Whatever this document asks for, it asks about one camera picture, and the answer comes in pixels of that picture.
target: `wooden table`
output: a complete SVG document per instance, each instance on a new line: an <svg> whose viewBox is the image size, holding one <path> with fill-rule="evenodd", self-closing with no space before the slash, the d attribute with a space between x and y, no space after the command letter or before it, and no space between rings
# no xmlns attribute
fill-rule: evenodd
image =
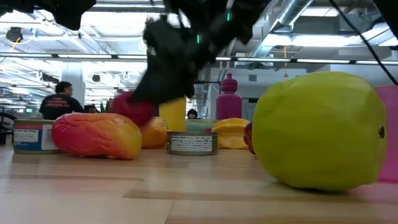
<svg viewBox="0 0 398 224"><path fill-rule="evenodd" d="M0 147L2 224L397 224L398 185L347 194L278 184L247 151L135 161L17 155Z"/></svg>

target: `toy fruit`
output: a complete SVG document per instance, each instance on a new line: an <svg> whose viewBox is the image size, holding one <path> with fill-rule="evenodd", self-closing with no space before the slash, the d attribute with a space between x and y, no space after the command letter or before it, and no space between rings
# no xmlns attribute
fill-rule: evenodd
<svg viewBox="0 0 398 224"><path fill-rule="evenodd" d="M54 121L52 140L76 156L112 156L134 159L141 152L141 132L118 114L66 114Z"/></svg>
<svg viewBox="0 0 398 224"><path fill-rule="evenodd" d="M130 118L138 127L143 127L155 116L155 106L150 103L128 103L127 99L134 94L133 91L124 92L113 100L112 113Z"/></svg>
<svg viewBox="0 0 398 224"><path fill-rule="evenodd" d="M217 122L211 131L218 133L218 145L226 149L247 149L244 143L244 127L248 120L241 118L224 119Z"/></svg>
<svg viewBox="0 0 398 224"><path fill-rule="evenodd" d="M318 72L275 83L254 111L252 143L283 184L344 191L377 179L386 109L362 78Z"/></svg>
<svg viewBox="0 0 398 224"><path fill-rule="evenodd" d="M167 141L167 124L162 118L156 117L141 128L142 148L155 149L163 147Z"/></svg>
<svg viewBox="0 0 398 224"><path fill-rule="evenodd" d="M244 127L244 143L246 143L248 145L249 151L256 155L256 153L254 152L253 149L253 143L252 143L252 139L251 139L251 131L252 131L252 124L253 122L251 121L250 123L248 123L245 127Z"/></svg>

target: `person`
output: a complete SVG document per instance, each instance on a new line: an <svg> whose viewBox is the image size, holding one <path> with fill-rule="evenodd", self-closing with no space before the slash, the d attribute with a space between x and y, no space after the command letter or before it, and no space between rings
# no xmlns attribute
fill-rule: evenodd
<svg viewBox="0 0 398 224"><path fill-rule="evenodd" d="M99 113L95 105L85 105L85 113Z"/></svg>
<svg viewBox="0 0 398 224"><path fill-rule="evenodd" d="M67 113L84 113L79 101L72 98L73 88L69 82L60 82L55 87L56 94L46 96L42 102L39 112L43 119L55 120Z"/></svg>
<svg viewBox="0 0 398 224"><path fill-rule="evenodd" d="M190 109L187 113L188 119L197 119L198 118L198 112L195 111L194 109Z"/></svg>

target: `tuna can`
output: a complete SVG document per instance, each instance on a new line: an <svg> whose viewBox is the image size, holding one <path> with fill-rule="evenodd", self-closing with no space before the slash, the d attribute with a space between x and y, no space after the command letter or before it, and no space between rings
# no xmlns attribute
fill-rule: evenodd
<svg viewBox="0 0 398 224"><path fill-rule="evenodd" d="M14 121L14 152L17 154L62 153L51 138L54 121L16 119Z"/></svg>
<svg viewBox="0 0 398 224"><path fill-rule="evenodd" d="M218 150L217 133L169 131L166 150L169 154L183 156L215 155Z"/></svg>

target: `pink bottle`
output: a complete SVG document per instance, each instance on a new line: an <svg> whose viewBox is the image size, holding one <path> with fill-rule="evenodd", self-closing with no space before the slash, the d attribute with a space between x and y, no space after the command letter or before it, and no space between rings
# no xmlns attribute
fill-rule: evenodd
<svg viewBox="0 0 398 224"><path fill-rule="evenodd" d="M375 88L387 109L387 153L379 181L398 184L398 86Z"/></svg>
<svg viewBox="0 0 398 224"><path fill-rule="evenodd" d="M238 81L227 74L226 79L221 81L223 94L216 99L216 119L242 118L242 98L236 95Z"/></svg>

